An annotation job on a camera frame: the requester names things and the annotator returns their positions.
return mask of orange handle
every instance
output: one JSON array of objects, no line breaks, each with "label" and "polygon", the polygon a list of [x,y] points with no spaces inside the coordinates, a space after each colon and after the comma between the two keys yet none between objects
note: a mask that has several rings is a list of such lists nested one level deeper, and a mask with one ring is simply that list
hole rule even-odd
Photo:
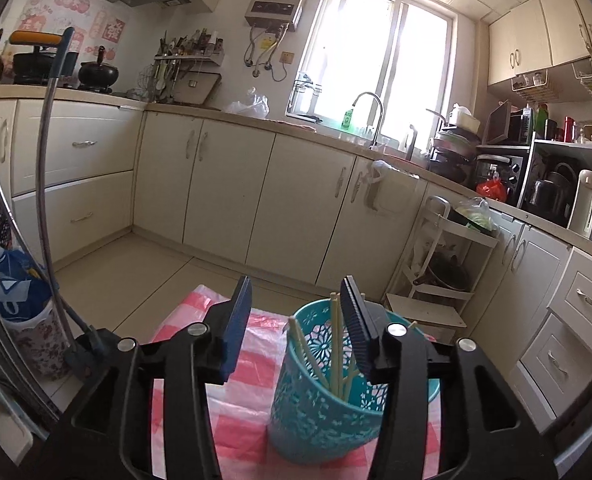
[{"label": "orange handle", "polygon": [[48,32],[33,32],[32,30],[14,30],[9,36],[12,45],[30,46],[58,46],[62,36]]}]

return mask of silver screw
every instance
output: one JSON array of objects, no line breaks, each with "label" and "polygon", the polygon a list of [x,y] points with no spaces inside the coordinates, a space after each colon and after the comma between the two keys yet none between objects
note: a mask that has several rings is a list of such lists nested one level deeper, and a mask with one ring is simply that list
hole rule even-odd
[{"label": "silver screw", "polygon": [[204,333],[207,332],[207,325],[205,325],[204,323],[201,323],[201,322],[191,323],[187,327],[187,332],[189,332],[189,335],[193,335],[193,336],[203,335]]},{"label": "silver screw", "polygon": [[466,338],[459,340],[458,346],[460,346],[460,348],[465,352],[473,352],[476,349],[476,343],[474,343],[471,339]]},{"label": "silver screw", "polygon": [[131,352],[135,347],[136,342],[130,337],[118,341],[118,350],[121,352]]},{"label": "silver screw", "polygon": [[407,333],[407,327],[400,323],[392,323],[387,327],[387,332],[393,336],[400,337]]}]

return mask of microwave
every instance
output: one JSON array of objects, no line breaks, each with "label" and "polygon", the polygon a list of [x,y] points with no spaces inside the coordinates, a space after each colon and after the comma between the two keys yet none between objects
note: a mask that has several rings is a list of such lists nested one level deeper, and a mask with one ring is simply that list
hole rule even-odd
[{"label": "microwave", "polygon": [[508,144],[529,146],[534,130],[534,109],[523,108],[512,111],[512,103],[505,101],[489,114],[483,144]]}]

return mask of faucet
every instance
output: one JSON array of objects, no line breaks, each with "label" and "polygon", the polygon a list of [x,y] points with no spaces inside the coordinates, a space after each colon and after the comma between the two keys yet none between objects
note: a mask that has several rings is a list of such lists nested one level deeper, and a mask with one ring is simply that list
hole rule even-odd
[{"label": "faucet", "polygon": [[356,106],[358,99],[360,99],[365,94],[371,95],[380,107],[380,116],[378,117],[378,122],[376,123],[376,132],[374,133],[374,138],[371,140],[371,144],[369,145],[369,147],[371,148],[372,146],[376,146],[376,140],[378,139],[378,134],[380,134],[380,126],[382,124],[383,114],[385,113],[385,107],[382,105],[380,97],[378,97],[374,92],[363,92],[361,94],[358,94],[358,97],[356,97],[356,99],[353,100],[353,105],[351,106]]}]

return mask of teal basket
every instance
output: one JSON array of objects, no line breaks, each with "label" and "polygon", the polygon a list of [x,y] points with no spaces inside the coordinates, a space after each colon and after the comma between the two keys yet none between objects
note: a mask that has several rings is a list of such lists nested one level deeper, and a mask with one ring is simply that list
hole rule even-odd
[{"label": "teal basket", "polygon": [[[294,314],[327,378],[331,350],[329,306],[330,300],[313,301]],[[392,322],[409,326],[406,319],[388,314]],[[375,439],[380,433],[387,386],[372,386],[359,374],[351,384],[348,402],[344,402],[320,384],[309,364],[297,358],[291,337],[288,341],[268,426],[269,441],[276,451],[290,462],[316,464],[343,457]],[[351,357],[346,329],[343,350],[346,376]],[[440,381],[430,379],[429,402],[439,390]]]}]

